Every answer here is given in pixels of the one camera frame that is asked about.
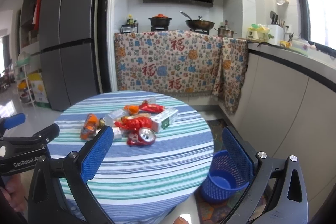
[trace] gray refrigerator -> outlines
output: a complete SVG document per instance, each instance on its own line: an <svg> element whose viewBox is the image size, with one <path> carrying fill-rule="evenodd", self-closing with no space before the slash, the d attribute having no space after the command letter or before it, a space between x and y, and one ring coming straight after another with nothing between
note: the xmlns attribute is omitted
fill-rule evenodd
<svg viewBox="0 0 336 224"><path fill-rule="evenodd" d="M95 58L95 0L42 0L42 77L51 108L68 107L101 92Z"/></svg>

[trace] stove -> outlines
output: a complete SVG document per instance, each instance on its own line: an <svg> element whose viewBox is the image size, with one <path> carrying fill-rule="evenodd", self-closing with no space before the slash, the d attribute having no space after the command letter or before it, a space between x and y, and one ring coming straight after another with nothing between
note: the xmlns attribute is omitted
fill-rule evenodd
<svg viewBox="0 0 336 224"><path fill-rule="evenodd" d="M200 30L200 29L197 29L197 30L192 30L190 29L191 32L196 32L196 33L201 33L201 34L207 34L209 35L210 31L209 30Z"/></svg>
<svg viewBox="0 0 336 224"><path fill-rule="evenodd" d="M168 27L151 27L151 32L168 31Z"/></svg>

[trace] blue striped tablecloth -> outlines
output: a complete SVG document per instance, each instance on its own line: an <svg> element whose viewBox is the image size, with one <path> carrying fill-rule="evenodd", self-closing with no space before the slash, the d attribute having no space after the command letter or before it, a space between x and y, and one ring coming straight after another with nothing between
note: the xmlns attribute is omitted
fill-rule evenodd
<svg viewBox="0 0 336 224"><path fill-rule="evenodd" d="M125 105L140 105L155 96L159 105L179 110L178 119L157 134L150 146L128 146L115 140L94 179L87 185L117 223L159 223L204 181L213 155L210 128L189 105L153 92L120 91L100 94L68 108L55 121L60 133L48 148L52 158L65 157L84 145L80 139L88 113L98 118ZM82 217L65 179L60 179L74 213Z"/></svg>

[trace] blue trash bin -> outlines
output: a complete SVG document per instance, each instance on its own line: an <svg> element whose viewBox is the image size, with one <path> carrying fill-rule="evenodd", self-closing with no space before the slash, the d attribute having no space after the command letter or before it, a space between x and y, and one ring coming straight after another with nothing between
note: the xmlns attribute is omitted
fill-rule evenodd
<svg viewBox="0 0 336 224"><path fill-rule="evenodd" d="M229 153L222 150L213 156L208 176L201 185L201 195L208 203L220 203L248 185Z"/></svg>

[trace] human hand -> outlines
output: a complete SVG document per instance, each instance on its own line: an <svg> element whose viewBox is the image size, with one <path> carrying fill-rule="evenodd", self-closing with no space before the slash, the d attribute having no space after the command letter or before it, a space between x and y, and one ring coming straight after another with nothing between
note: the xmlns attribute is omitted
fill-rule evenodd
<svg viewBox="0 0 336 224"><path fill-rule="evenodd" d="M5 188L0 187L0 190L14 211L22 212L26 209L25 189L20 174L11 176Z"/></svg>

